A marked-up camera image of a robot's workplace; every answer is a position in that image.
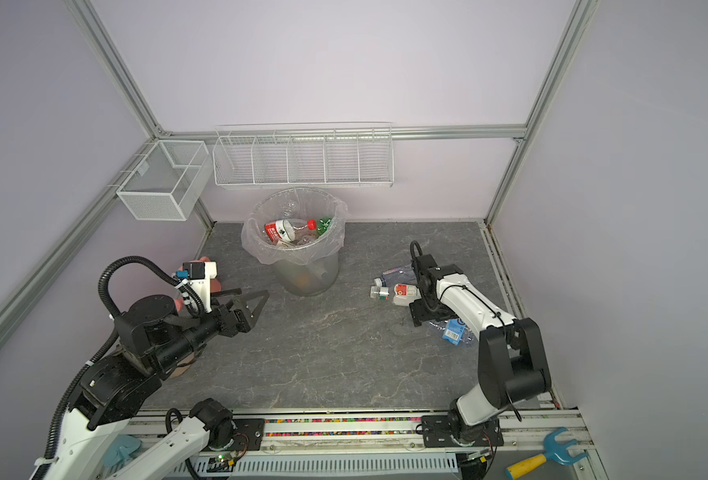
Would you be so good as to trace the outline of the light blue label bottle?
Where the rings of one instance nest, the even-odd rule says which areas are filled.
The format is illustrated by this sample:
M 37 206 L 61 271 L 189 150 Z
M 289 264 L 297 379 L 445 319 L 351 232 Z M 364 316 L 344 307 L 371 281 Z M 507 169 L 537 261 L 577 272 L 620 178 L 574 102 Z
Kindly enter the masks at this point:
M 454 346 L 472 344 L 476 341 L 473 332 L 458 318 L 430 321 L 429 324 L 441 333 L 442 339 Z

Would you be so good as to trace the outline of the green soda bottle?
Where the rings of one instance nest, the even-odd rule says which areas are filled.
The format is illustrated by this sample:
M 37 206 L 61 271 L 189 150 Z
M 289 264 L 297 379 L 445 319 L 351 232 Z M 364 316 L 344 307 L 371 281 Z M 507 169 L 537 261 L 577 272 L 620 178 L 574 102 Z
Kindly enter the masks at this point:
M 318 220 L 316 221 L 316 232 L 317 232 L 317 235 L 318 235 L 319 237 L 321 237 L 322 235 L 324 235 L 324 234 L 329 230 L 329 228 L 331 227 L 332 222 L 333 222 L 333 218 L 332 218 L 332 217 L 324 217 L 324 218 L 318 219 Z

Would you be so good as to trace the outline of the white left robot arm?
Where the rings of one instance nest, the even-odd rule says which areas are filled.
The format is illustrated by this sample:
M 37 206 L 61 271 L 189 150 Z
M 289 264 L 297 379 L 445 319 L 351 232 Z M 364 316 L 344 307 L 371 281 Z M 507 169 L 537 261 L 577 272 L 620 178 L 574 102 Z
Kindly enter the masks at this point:
M 138 264 L 177 290 L 150 295 L 121 310 L 109 285 L 122 267 Z M 190 365 L 216 336 L 233 338 L 251 331 L 270 293 L 212 291 L 217 266 L 186 262 L 174 274 L 142 256 L 111 263 L 98 282 L 98 293 L 114 324 L 109 339 L 70 383 L 51 421 L 44 455 L 35 463 L 35 479 L 94 479 L 115 441 L 146 400 L 181 367 Z M 220 402 L 198 402 L 188 415 L 172 408 L 165 416 L 166 436 L 128 461 L 116 478 L 162 479 L 204 450 L 221 455 L 221 468 L 232 472 L 248 452 L 261 447 L 264 426 L 257 419 L 235 418 Z

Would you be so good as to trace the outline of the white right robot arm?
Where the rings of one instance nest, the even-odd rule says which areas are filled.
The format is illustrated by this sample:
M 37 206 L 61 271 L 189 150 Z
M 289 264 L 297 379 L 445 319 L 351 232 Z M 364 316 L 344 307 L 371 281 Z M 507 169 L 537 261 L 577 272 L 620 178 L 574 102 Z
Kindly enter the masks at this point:
M 540 327 L 497 306 L 456 265 L 438 265 L 417 241 L 409 251 L 421 295 L 409 305 L 413 323 L 458 319 L 477 338 L 477 383 L 447 414 L 451 438 L 472 444 L 502 412 L 551 390 Z

